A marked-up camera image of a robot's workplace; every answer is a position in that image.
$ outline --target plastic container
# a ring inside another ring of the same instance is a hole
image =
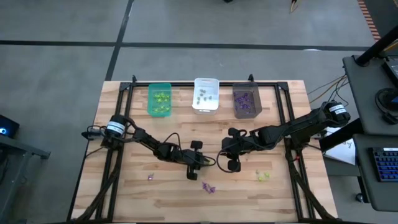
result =
[[[250,119],[261,113],[261,99],[257,83],[234,83],[232,92],[236,118]]]
[[[156,83],[148,86],[147,111],[154,117],[172,114],[172,86],[169,83]]]
[[[220,82],[215,78],[196,78],[192,108],[196,114],[215,114],[219,103]]]

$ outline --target blue light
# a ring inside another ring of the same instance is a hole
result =
[[[7,134],[7,129],[0,128],[0,134]]]

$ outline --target desk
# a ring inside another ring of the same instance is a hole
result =
[[[96,125],[106,125],[114,113],[120,82],[105,82],[95,116]],[[296,117],[310,112],[303,81],[289,81]],[[255,129],[279,125],[275,90],[259,87],[262,113],[255,119],[236,119],[233,113],[232,88],[220,87],[220,107],[215,115],[193,113],[192,87],[172,88],[172,115],[153,118],[147,114],[147,87],[134,87],[130,117],[158,140],[172,132],[181,135],[182,148],[192,140],[203,141],[202,152],[216,157],[228,128]],[[99,148],[100,141],[89,143],[88,152]],[[81,215],[100,189],[106,151],[88,157],[84,163],[72,218]],[[328,212],[336,216],[322,154],[303,151],[310,188]],[[221,158],[226,167],[226,158]],[[186,166],[157,160],[152,152],[137,143],[124,146],[114,222],[274,222],[296,221],[292,185],[285,160],[283,141],[271,151],[253,152],[241,157],[242,171],[226,174],[217,166],[202,168],[198,180],[187,180]],[[270,173],[258,182],[256,170]],[[147,180],[154,173],[152,181]],[[202,190],[202,181],[216,187],[215,194]],[[305,200],[300,192],[303,209]]]
[[[368,153],[370,147],[397,147],[398,139],[389,136],[369,136],[354,134],[356,156],[366,193],[372,207],[377,211],[398,212],[398,183],[377,181],[374,166]]]
[[[50,153],[0,135],[0,149],[7,153],[7,171],[0,183],[0,223],[6,223],[8,214],[21,186],[29,159],[33,155],[48,159]]]
[[[366,67],[357,65],[353,57],[343,58],[351,91],[353,92],[359,118],[334,134],[320,140],[322,149],[332,147],[352,138],[353,134],[398,136],[398,125],[390,125],[382,119],[382,113],[374,102],[376,93],[394,85],[381,67],[383,59],[374,58]]]

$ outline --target table leg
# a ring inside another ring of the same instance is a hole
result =
[[[358,178],[359,189],[361,189],[362,202],[369,203],[368,193],[366,191],[365,184],[362,180],[362,177],[357,177],[357,178]]]
[[[359,118],[342,127],[335,133],[319,140],[322,152],[350,140],[353,137],[353,134],[363,134],[362,124]]]

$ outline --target concrete floor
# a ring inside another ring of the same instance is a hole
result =
[[[370,46],[356,0],[135,0],[125,42]],[[0,40],[114,42],[127,0],[0,2]],[[18,140],[51,151],[33,159],[12,217],[65,221],[112,47],[0,45],[0,113],[19,123]],[[305,80],[307,91],[344,75],[349,51],[122,48],[112,80]],[[314,99],[321,92],[309,96]],[[358,117],[349,85],[340,91]],[[312,103],[320,106],[323,98]],[[356,203],[356,178],[330,178],[339,217],[394,223],[398,214]]]

